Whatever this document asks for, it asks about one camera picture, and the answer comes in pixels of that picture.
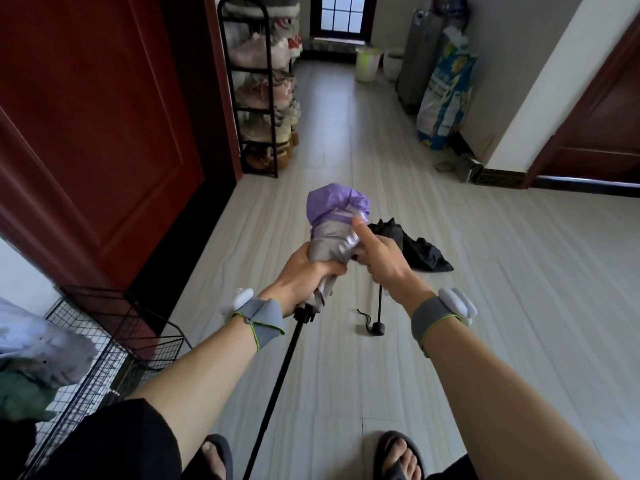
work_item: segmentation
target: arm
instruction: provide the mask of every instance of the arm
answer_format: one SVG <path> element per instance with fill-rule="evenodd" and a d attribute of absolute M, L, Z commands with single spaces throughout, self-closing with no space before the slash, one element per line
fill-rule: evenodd
<path fill-rule="evenodd" d="M 354 220 L 373 280 L 411 317 L 432 290 L 396 243 Z M 459 320 L 436 322 L 422 338 L 476 473 L 482 479 L 615 479 L 612 469 L 560 414 Z"/>
<path fill-rule="evenodd" d="M 278 279 L 258 298 L 276 299 L 284 317 L 306 299 L 327 275 L 347 269 L 335 261 L 309 262 L 308 243 L 287 261 Z M 236 383 L 256 354 L 249 324 L 238 315 L 194 350 L 137 389 L 158 411 L 178 442 L 184 469 L 213 427 Z"/>

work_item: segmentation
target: white plastic container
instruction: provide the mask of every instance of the white plastic container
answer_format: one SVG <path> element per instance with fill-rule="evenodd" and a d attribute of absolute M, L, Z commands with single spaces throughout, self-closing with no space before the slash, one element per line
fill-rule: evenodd
<path fill-rule="evenodd" d="M 385 50 L 385 56 L 382 59 L 382 70 L 385 72 L 385 79 L 395 82 L 400 76 L 402 69 L 402 57 L 404 50 L 401 48 L 389 48 Z"/>
<path fill-rule="evenodd" d="M 380 51 L 377 48 L 358 47 L 356 49 L 356 80 L 372 82 L 380 65 Z"/>

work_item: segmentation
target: window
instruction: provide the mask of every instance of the window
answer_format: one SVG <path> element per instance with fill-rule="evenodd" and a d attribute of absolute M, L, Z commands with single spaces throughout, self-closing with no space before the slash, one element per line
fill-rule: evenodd
<path fill-rule="evenodd" d="M 311 36 L 371 39 L 376 0 L 311 0 Z"/>

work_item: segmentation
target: foot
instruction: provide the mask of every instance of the foot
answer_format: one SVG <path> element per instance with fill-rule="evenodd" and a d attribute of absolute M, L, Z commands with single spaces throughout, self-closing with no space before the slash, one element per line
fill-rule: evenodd
<path fill-rule="evenodd" d="M 398 460 L 400 460 L 400 466 L 402 466 L 406 480 L 421 480 L 422 471 L 418 466 L 418 457 L 412 453 L 402 438 L 398 438 L 391 446 L 391 451 L 382 464 L 382 474 L 384 475 Z"/>
<path fill-rule="evenodd" d="M 214 475 L 219 476 L 222 480 L 227 480 L 227 469 L 225 464 L 222 463 L 218 449 L 211 442 L 206 441 L 202 444 L 202 452 Z"/>

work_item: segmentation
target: hand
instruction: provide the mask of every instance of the hand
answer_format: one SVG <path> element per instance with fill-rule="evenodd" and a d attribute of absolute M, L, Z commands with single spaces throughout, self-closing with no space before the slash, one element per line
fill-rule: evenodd
<path fill-rule="evenodd" d="M 359 217 L 354 217 L 352 224 L 360 238 L 356 248 L 358 262 L 367 266 L 373 281 L 388 290 L 391 298 L 404 306 L 411 317 L 415 309 L 435 293 L 411 270 L 393 239 L 373 234 Z"/>
<path fill-rule="evenodd" d="M 282 316 L 291 315 L 297 304 L 309 298 L 325 276 L 342 276 L 347 266 L 338 261 L 309 261 L 309 242 L 291 255 L 278 279 L 258 295 L 260 299 L 274 298 L 280 304 Z"/>

